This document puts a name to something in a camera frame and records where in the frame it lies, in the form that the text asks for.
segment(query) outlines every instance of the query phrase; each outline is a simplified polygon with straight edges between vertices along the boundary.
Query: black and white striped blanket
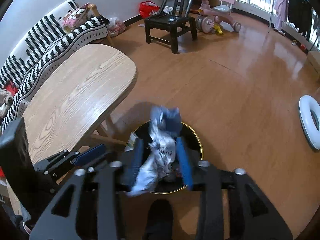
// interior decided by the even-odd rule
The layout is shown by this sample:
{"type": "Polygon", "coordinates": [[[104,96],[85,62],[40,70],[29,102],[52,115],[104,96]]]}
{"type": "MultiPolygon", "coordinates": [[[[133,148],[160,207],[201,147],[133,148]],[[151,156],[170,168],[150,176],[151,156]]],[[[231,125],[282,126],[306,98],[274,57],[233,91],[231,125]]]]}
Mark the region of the black and white striped blanket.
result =
{"type": "Polygon", "coordinates": [[[108,35],[100,17],[88,20],[67,35],[58,20],[74,8],[74,1],[67,0],[44,16],[5,61],[0,70],[0,86],[3,88],[11,80],[19,91],[1,122],[2,132],[10,122],[22,116],[35,93],[58,66],[84,45],[108,35]]]}

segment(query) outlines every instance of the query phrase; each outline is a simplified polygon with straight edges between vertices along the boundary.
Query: toy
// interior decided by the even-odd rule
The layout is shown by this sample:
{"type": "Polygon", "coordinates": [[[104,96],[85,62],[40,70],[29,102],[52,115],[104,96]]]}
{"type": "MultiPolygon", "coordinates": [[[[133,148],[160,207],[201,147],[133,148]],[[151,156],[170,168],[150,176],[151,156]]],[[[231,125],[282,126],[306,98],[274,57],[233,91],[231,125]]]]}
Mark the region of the toy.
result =
{"type": "Polygon", "coordinates": [[[300,98],[299,117],[309,144],[313,148],[320,150],[320,106],[313,97],[304,95],[300,98]]]}
{"type": "Polygon", "coordinates": [[[301,45],[300,45],[300,49],[301,49],[302,51],[305,51],[307,48],[306,48],[305,45],[301,44],[301,45]]]}
{"type": "Polygon", "coordinates": [[[241,23],[235,21],[230,15],[232,5],[236,0],[219,1],[221,1],[219,6],[210,8],[209,0],[202,0],[202,4],[198,10],[200,15],[196,20],[197,29],[204,33],[209,33],[214,28],[214,23],[226,22],[229,23],[236,32],[239,32],[241,29],[241,23]],[[222,4],[222,2],[229,3],[230,7],[222,4]]]}
{"type": "Polygon", "coordinates": [[[220,26],[220,24],[219,23],[215,23],[214,25],[213,25],[213,28],[214,28],[214,30],[215,30],[215,32],[216,33],[218,33],[218,34],[223,34],[223,32],[222,32],[222,30],[221,30],[221,26],[220,26]]]}

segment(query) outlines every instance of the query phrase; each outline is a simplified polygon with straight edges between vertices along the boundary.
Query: black wooden chair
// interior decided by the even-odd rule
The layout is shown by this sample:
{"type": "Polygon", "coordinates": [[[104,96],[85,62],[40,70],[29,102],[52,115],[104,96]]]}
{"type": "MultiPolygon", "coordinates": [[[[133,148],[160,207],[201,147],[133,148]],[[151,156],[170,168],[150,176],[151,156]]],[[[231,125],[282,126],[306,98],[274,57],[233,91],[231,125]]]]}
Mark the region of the black wooden chair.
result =
{"type": "Polygon", "coordinates": [[[166,6],[168,0],[164,0],[159,12],[155,15],[151,15],[144,20],[145,30],[146,30],[146,41],[151,43],[151,39],[159,41],[168,45],[171,45],[171,51],[174,54],[178,54],[178,37],[191,31],[192,40],[197,39],[197,28],[196,21],[193,17],[189,17],[189,11],[193,0],[189,0],[188,6],[186,8],[185,15],[182,15],[183,6],[185,0],[174,0],[173,10],[171,14],[164,13],[163,9],[166,6]],[[180,5],[179,15],[176,15],[177,5],[180,5]],[[164,39],[152,37],[150,35],[150,30],[156,28],[160,30],[166,30],[170,32],[170,41],[164,39]]]}

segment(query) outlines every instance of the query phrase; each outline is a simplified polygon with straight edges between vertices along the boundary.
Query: red plastic bag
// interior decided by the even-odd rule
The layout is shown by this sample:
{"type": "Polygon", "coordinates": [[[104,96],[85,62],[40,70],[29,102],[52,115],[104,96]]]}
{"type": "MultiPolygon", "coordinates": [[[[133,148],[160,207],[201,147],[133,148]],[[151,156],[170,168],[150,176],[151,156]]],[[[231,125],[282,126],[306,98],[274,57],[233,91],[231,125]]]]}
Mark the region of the red plastic bag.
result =
{"type": "Polygon", "coordinates": [[[5,178],[4,172],[1,167],[0,167],[0,177],[5,178]]]}
{"type": "Polygon", "coordinates": [[[140,3],[139,13],[142,18],[147,18],[150,15],[153,15],[159,11],[160,7],[157,6],[154,2],[145,1],[140,3]]]}
{"type": "Polygon", "coordinates": [[[10,80],[7,81],[7,83],[5,84],[3,89],[8,90],[12,94],[13,97],[19,91],[18,88],[16,87],[16,85],[13,84],[13,82],[10,80]]]}

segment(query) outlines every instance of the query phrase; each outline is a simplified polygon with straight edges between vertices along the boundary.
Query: pink robe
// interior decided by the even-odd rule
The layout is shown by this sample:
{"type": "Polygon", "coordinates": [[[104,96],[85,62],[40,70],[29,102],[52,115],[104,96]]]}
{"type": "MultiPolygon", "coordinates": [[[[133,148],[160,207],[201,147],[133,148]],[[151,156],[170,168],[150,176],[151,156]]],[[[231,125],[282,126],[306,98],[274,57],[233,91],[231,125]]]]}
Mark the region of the pink robe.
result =
{"type": "Polygon", "coordinates": [[[288,0],[277,0],[275,10],[278,15],[278,18],[275,23],[275,28],[278,31],[281,31],[282,22],[287,22],[288,18],[288,0]]]}

